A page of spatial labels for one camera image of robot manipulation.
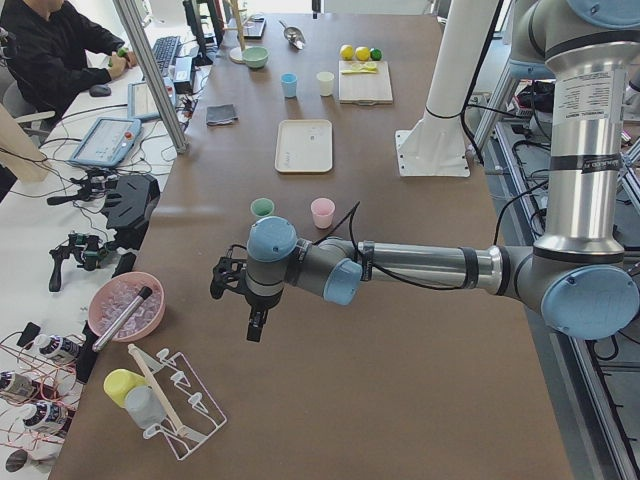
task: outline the light blue joint cap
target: light blue joint cap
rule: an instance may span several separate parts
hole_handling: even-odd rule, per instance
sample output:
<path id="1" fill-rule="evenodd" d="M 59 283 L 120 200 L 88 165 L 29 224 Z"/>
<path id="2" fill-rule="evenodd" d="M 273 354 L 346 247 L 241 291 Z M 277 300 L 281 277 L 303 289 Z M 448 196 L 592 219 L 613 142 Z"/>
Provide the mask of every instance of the light blue joint cap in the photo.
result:
<path id="1" fill-rule="evenodd" d="M 329 274 L 324 285 L 323 297 L 327 302 L 349 305 L 360 286 L 362 267 L 348 258 L 343 258 Z"/>
<path id="2" fill-rule="evenodd" d="M 259 262 L 277 262 L 296 247 L 298 235 L 287 220 L 280 217 L 261 218 L 251 227 L 247 253 Z"/>
<path id="3" fill-rule="evenodd" d="M 513 78 L 527 80 L 549 80 L 556 78 L 544 63 L 521 62 L 509 59 L 509 72 Z"/>
<path id="4" fill-rule="evenodd" d="M 633 279 L 612 265 L 573 270 L 542 298 L 542 317 L 556 330 L 597 340 L 624 328 L 638 312 L 640 295 Z"/>
<path id="5" fill-rule="evenodd" d="M 638 0 L 567 0 L 585 22 L 611 30 L 640 27 Z"/>

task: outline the wall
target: wall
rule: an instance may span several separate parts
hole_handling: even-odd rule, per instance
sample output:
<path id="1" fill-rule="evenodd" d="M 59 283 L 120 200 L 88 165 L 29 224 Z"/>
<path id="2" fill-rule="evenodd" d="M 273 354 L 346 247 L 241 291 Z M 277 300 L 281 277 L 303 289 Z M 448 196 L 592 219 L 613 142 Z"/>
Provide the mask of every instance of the wall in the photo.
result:
<path id="1" fill-rule="evenodd" d="M 430 0 L 324 0 L 324 11 L 329 13 L 376 13 L 421 15 L 429 13 Z"/>

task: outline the white rack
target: white rack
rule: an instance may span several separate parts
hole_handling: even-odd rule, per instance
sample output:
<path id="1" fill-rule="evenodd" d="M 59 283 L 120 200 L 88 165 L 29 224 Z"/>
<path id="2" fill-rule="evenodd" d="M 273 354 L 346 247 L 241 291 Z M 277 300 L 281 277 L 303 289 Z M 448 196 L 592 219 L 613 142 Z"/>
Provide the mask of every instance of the white rack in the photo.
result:
<path id="1" fill-rule="evenodd" d="M 138 364 L 147 383 L 167 413 L 161 423 L 154 423 L 142 432 L 146 440 L 162 434 L 176 458 L 184 460 L 227 423 L 226 415 L 182 353 L 169 356 L 169 349 L 164 348 L 156 354 L 156 360 L 134 344 L 130 344 L 129 354 Z M 176 390 L 184 395 L 188 405 L 186 408 L 190 408 L 199 415 L 198 418 L 203 419 L 202 422 L 198 422 L 197 427 L 185 425 L 180 420 L 177 411 L 156 380 L 156 376 L 161 372 L 168 375 L 169 381 Z"/>

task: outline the robot warning label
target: robot warning label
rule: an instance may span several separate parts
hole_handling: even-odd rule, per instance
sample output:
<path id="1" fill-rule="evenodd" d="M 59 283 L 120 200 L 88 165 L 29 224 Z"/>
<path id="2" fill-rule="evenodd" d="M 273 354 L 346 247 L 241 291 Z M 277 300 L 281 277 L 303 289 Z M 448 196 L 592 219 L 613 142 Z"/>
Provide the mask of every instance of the robot warning label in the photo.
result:
<path id="1" fill-rule="evenodd" d="M 556 82 L 553 124 L 571 121 L 622 122 L 626 72 L 593 72 Z"/>

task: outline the wooden table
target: wooden table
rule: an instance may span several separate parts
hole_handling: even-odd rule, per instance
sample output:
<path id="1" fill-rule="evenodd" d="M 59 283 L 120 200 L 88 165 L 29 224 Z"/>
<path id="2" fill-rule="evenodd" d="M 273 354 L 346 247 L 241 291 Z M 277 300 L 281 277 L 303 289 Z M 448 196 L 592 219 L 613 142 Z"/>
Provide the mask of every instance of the wooden table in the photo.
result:
<path id="1" fill-rule="evenodd" d="M 189 154 L 171 173 L 136 269 L 166 289 L 160 327 L 138 342 L 182 351 L 229 417 L 200 451 L 177 462 L 102 392 L 114 368 L 135 369 L 121 344 L 101 354 L 51 478 L 566 479 L 572 478 L 522 306 L 482 291 L 363 285 L 348 307 L 287 287 L 259 344 L 244 340 L 244 299 L 209 295 L 211 270 L 246 241 L 250 202 L 266 196 L 300 236 L 316 239 L 318 196 L 338 215 L 361 201 L 358 240 L 486 248 L 495 213 L 482 169 L 468 179 L 401 178 L 394 132 L 422 116 L 440 27 L 428 16 L 282 16 L 301 28 L 292 49 L 269 16 L 258 71 L 221 58 L 189 127 Z M 227 35 L 228 51 L 235 46 Z M 315 74 L 337 74 L 344 43 L 377 46 L 393 105 L 320 97 Z M 298 75 L 297 99 L 279 78 Z M 233 103 L 238 122 L 205 125 L 206 106 Z M 274 169 L 278 123 L 326 118 L 334 168 Z"/>

